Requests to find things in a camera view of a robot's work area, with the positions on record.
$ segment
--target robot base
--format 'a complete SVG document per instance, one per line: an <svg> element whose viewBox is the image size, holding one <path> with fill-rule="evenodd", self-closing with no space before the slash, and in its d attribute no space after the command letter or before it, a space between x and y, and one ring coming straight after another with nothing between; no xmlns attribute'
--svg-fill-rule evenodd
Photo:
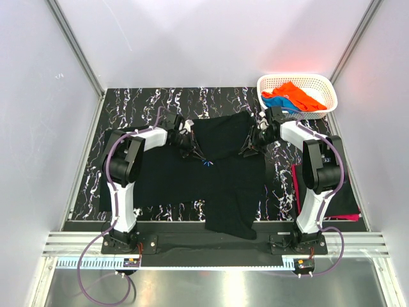
<svg viewBox="0 0 409 307"><path fill-rule="evenodd" d="M141 251L144 255L154 255L156 253L158 242L157 235L143 235L137 232L130 234L129 244L125 244L118 240L114 240L110 233L104 236L104 241L102 243L101 254L109 255L126 255L126 254L139 254L139 249L137 243L142 243L143 250Z"/></svg>
<svg viewBox="0 0 409 307"><path fill-rule="evenodd" d="M289 242L289 240L291 240L291 235L271 235L270 236L271 254L280 255L280 256L282 255L306 255L308 256L308 255L311 255L311 248L314 248L315 255L327 255L328 254L327 243L325 242L325 238L323 235L320 236L316 244L313 244L307 247L302 247L302 248L292 247L291 245L289 245L286 248L283 248L273 243L273 242L277 242L285 246L286 243Z"/></svg>

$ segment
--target black mounting plate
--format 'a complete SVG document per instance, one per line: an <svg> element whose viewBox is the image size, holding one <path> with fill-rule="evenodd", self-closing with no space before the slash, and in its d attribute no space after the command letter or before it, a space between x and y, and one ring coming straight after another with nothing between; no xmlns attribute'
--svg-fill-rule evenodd
<svg viewBox="0 0 409 307"><path fill-rule="evenodd" d="M290 240L290 235L270 235L270 244L271 244L271 254L273 255L310 255L311 249L304 248L304 249L293 249L290 247L287 248L280 248L276 246L273 242L279 242L282 244L283 242L288 242ZM313 246L314 254L315 255L327 255L327 242L325 241L324 236L320 237L320 240L317 244Z"/></svg>
<svg viewBox="0 0 409 307"><path fill-rule="evenodd" d="M137 236L137 241L142 243L143 255L154 255L156 253L156 248L158 246L158 236L157 235L148 235L148 234L139 234ZM138 248L130 250L126 244L120 243L116 240L112 240L109 234L105 235L104 241L102 243L101 254L110 254L110 255L137 255L139 254Z"/></svg>

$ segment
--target black cloth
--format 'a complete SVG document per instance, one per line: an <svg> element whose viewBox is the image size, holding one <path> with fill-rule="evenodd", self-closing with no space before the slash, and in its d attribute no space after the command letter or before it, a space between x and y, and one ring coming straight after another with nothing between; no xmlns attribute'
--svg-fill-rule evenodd
<svg viewBox="0 0 409 307"><path fill-rule="evenodd" d="M295 166L295 176L298 183L298 194L300 196L300 206L304 204L305 196L307 195L307 187L302 178L302 165ZM349 214L359 214L357 201L353 195L352 186L348 179L343 184L341 189L331 199L325 217L345 216Z"/></svg>
<svg viewBox="0 0 409 307"><path fill-rule="evenodd" d="M247 111L194 120L192 129L205 161L184 159L179 149L168 145L144 152L134 187L134 207L204 200L206 229L255 239L251 227L263 198L265 158L238 154L253 123ZM105 132L105 144L111 132ZM111 211L106 178L102 177L100 187L100 211Z"/></svg>

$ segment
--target blue cloth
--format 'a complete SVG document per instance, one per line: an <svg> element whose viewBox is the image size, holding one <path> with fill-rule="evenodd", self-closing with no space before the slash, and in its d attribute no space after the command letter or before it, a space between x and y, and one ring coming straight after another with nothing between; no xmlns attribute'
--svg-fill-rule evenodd
<svg viewBox="0 0 409 307"><path fill-rule="evenodd" d="M287 107L288 109L293 109L296 111L301 111L299 108L293 105L293 103L287 99L286 97L281 97L281 96L276 96L273 98L265 98L261 96L261 99L263 99L264 104L267 107ZM290 114L294 114L296 112L294 111L288 111Z"/></svg>

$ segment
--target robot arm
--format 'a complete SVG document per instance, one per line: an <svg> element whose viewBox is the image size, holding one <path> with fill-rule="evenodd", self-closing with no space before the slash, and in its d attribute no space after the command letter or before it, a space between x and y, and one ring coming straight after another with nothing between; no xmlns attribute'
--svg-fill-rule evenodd
<svg viewBox="0 0 409 307"><path fill-rule="evenodd" d="M317 223L322 224L330 199L327 197L337 187L341 169L335 154L322 140L319 135L329 141L338 151L344 166L345 180L348 178L348 170L345 167L345 155L343 144L339 136L324 136L309 129L293 119L283 116L280 107L270 107L261 113L262 119L257 127L253 127L247 137L241 154L244 156L265 152L267 144L274 141L284 140L295 145L302 151L302 176L307 186L307 194L303 201L303 208L295 221L295 227L291 234L293 248L313 246L321 236ZM327 199L323 210L321 204Z"/></svg>
<svg viewBox="0 0 409 307"><path fill-rule="evenodd" d="M143 153L166 144L180 149L182 156L193 156L204 159L203 153L191 129L193 122L185 121L178 114L168 114L158 127L125 138L112 155L109 173L114 181L115 189L109 184L111 194L112 215L118 217L109 235L112 240L133 248L136 233L136 218L134 215L134 184L141 170ZM112 132L101 160L101 169L105 170L107 156L113 144L124 134L123 131ZM115 194L118 197L118 212L116 212Z"/></svg>

